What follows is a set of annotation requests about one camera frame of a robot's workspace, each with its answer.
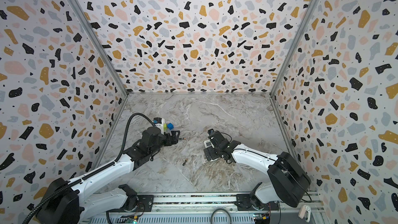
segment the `marble surface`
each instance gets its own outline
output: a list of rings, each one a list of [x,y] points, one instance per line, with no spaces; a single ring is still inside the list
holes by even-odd
[[[177,145],[163,147],[154,160],[103,187],[106,192],[127,183],[137,192],[251,191],[267,175],[224,160],[207,162],[203,153],[207,130],[213,128],[234,140],[267,153],[287,152],[274,111],[265,94],[133,94],[130,95],[112,139],[101,160],[114,159],[121,147],[127,119],[141,112],[150,119],[162,117],[180,130]],[[135,117],[126,147],[141,138],[150,124]]]

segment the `black corrugated hose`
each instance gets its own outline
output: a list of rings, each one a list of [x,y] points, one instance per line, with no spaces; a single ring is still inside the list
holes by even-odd
[[[128,130],[129,130],[130,122],[131,122],[132,118],[133,118],[134,116],[137,116],[137,115],[144,117],[147,121],[149,121],[149,122],[152,124],[153,127],[155,127],[155,124],[154,124],[147,116],[145,116],[145,115],[143,115],[142,113],[139,113],[139,112],[133,113],[133,114],[129,117],[129,120],[127,121],[126,129],[125,129],[125,133],[124,133],[124,137],[123,137],[123,142],[122,142],[122,147],[120,148],[120,152],[119,152],[119,154],[117,155],[116,159],[115,159],[113,162],[108,163],[108,164],[102,166],[101,168],[97,169],[96,171],[91,172],[91,173],[88,174],[87,176],[82,177],[83,180],[87,180],[88,178],[92,177],[93,175],[96,175],[96,174],[98,174],[99,172],[101,172],[101,171],[103,171],[103,170],[105,170],[105,169],[107,169],[107,168],[113,166],[113,165],[120,159],[120,157],[121,157],[122,154],[123,154],[124,148],[125,148],[125,146],[126,146],[127,132],[128,132]],[[62,188],[60,188],[59,190],[57,190],[57,191],[55,191],[54,193],[52,193],[51,195],[47,196],[47,197],[46,197],[45,199],[43,199],[39,204],[37,204],[36,207],[34,207],[34,208],[32,209],[32,211],[26,216],[26,218],[25,218],[25,220],[22,222],[22,224],[28,224],[29,221],[33,218],[33,216],[44,206],[44,204],[46,204],[46,203],[49,202],[50,200],[52,200],[52,199],[54,199],[55,197],[59,196],[59,195],[60,195],[61,193],[63,193],[64,191],[66,191],[66,190],[72,188],[73,186],[76,186],[77,184],[79,184],[79,183],[81,183],[81,182],[82,182],[81,179],[76,180],[76,181],[74,181],[74,182],[72,182],[72,183],[69,183],[69,184],[65,185],[64,187],[62,187]]]

